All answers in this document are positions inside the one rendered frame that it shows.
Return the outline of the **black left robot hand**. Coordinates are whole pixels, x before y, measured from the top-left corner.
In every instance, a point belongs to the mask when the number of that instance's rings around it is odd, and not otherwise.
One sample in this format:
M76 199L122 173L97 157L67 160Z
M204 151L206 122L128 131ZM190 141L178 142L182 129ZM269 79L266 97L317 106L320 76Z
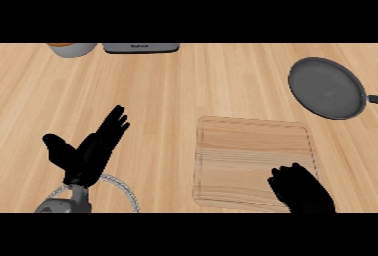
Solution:
M49 161L66 171L66 185L89 188L98 182L129 127L125 107L117 105L98 131L89 134L77 148L58 135L43 136Z

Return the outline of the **dark grey frying pan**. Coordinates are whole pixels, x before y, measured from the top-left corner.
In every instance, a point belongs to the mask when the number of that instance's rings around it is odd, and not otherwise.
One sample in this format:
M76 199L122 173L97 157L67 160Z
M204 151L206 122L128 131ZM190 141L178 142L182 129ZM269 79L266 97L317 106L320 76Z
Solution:
M378 105L378 94L367 94L354 72L323 57L306 57L293 64L289 85L302 106L331 120L355 118L367 103Z

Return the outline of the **grey flat appliance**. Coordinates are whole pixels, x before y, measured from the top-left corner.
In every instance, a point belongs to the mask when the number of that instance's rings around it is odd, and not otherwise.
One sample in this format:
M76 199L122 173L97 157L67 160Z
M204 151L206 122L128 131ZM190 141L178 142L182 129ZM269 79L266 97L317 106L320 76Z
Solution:
M104 50L110 54L172 53L179 48L179 43L104 43Z

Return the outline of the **wooden cutting board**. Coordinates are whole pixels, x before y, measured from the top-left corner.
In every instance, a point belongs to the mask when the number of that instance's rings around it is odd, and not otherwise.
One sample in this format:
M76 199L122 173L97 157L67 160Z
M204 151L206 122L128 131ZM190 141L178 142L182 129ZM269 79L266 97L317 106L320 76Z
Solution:
M311 129L297 122L204 116L199 120L193 197L207 207L286 213L268 183L272 170L321 167Z

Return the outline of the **white pot with orange contents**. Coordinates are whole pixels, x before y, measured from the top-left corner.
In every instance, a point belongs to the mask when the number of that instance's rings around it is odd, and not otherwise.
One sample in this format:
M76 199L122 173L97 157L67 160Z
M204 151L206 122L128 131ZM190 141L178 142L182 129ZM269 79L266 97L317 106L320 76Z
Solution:
M85 56L97 47L97 43L52 43L49 47L55 54L63 58Z

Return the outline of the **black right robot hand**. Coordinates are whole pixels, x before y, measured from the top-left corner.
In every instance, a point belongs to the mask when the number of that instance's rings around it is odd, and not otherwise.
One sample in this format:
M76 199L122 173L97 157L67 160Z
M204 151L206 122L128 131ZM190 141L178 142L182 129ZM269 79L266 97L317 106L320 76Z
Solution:
M326 187L299 163L290 167L274 168L268 183L278 200L287 205L292 213L334 214L337 212Z

